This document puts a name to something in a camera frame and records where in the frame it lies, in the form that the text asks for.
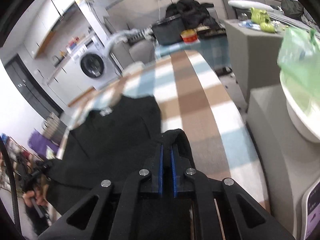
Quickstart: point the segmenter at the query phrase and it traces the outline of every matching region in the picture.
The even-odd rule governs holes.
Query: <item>purple towel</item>
[[[59,146],[55,145],[52,141],[48,140],[37,130],[31,134],[28,140],[28,146],[34,150],[39,157],[46,159],[47,146],[50,147],[54,153],[58,152]]]

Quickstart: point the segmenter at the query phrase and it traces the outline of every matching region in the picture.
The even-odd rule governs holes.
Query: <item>metal screw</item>
[[[226,184],[228,186],[233,185],[233,183],[234,183],[233,179],[227,178],[224,180],[224,184]]]
[[[146,175],[149,174],[149,171],[148,171],[147,169],[142,169],[142,170],[139,171],[139,174],[140,174],[141,176],[146,176]]]
[[[186,173],[189,174],[189,175],[193,175],[193,174],[196,173],[196,170],[193,169],[193,168],[189,168],[189,169],[186,170]]]
[[[109,187],[111,185],[111,181],[108,179],[105,179],[101,182],[101,186],[103,187]]]

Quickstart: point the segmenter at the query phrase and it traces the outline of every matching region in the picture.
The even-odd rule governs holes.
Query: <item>washing machine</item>
[[[87,84],[99,90],[120,76],[120,68],[110,55],[105,54],[105,48],[96,34],[77,47],[70,57]]]

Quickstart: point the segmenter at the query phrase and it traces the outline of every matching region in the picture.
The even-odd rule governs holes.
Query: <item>white ceiling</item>
[[[28,9],[23,13],[16,25],[10,32],[3,47],[0,49],[1,57],[5,57],[11,53],[15,48],[23,43],[26,32],[28,31],[35,15],[46,0],[34,0]]]

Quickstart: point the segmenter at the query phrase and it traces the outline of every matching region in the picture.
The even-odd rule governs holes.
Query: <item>washing machine door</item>
[[[91,78],[98,78],[104,71],[102,58],[94,53],[88,53],[80,60],[80,66],[84,74]]]

